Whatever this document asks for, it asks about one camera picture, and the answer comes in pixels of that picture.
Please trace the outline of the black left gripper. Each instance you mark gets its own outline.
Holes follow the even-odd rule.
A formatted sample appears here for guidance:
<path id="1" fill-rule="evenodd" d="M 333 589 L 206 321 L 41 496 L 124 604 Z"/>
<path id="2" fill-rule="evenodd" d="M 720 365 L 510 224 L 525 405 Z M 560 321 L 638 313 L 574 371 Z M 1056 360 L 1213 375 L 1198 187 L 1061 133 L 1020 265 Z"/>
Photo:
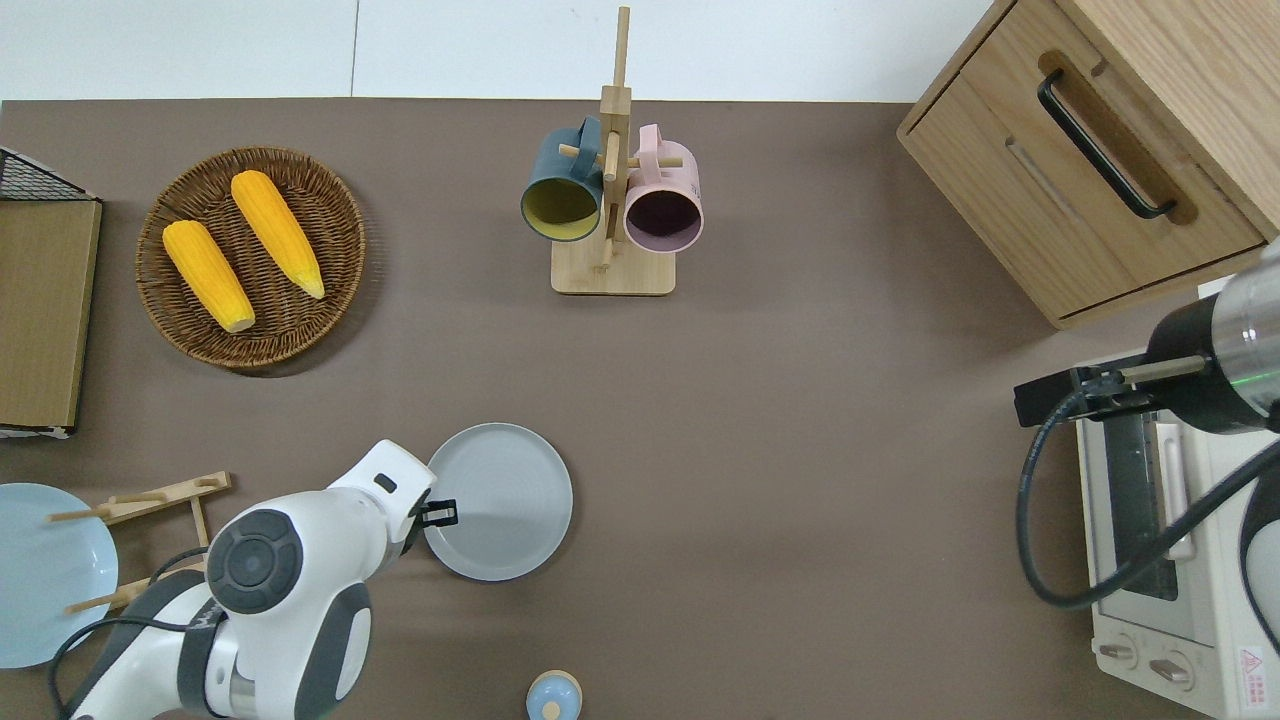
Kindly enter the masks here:
<path id="1" fill-rule="evenodd" d="M 422 537 L 425 528 L 457 525 L 460 521 L 457 501 L 454 498 L 426 498 L 413 509 L 410 519 L 412 523 L 401 547 L 401 557 L 412 550 L 416 541 Z"/>

